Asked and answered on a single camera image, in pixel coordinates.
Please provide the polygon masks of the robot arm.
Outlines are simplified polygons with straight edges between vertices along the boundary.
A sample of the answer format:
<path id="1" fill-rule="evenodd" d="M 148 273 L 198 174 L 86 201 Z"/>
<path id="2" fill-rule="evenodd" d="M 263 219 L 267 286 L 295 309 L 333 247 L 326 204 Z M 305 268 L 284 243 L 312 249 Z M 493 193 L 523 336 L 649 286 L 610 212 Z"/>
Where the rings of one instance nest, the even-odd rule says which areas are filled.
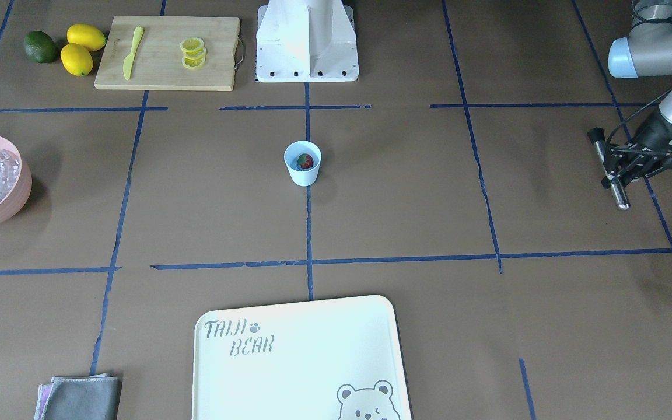
<path id="1" fill-rule="evenodd" d="M 619 79 L 672 75 L 672 1 L 632 1 L 630 6 L 629 34 L 614 40 L 609 50 L 610 74 Z M 672 88 L 617 152 L 630 178 L 672 169 Z"/>

